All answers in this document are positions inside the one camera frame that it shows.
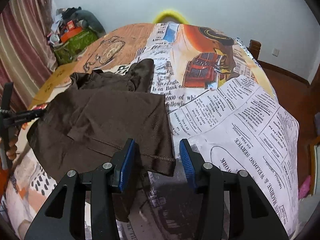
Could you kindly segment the person's left hand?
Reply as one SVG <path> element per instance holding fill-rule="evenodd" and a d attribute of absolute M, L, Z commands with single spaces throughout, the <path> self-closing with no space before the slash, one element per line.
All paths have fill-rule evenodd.
<path fill-rule="evenodd" d="M 6 152 L 7 157 L 9 160 L 13 161 L 16 159 L 16 152 L 17 152 L 17 146 L 16 143 L 18 141 L 18 136 L 14 135 L 10 141 L 9 141 L 9 150 Z"/>

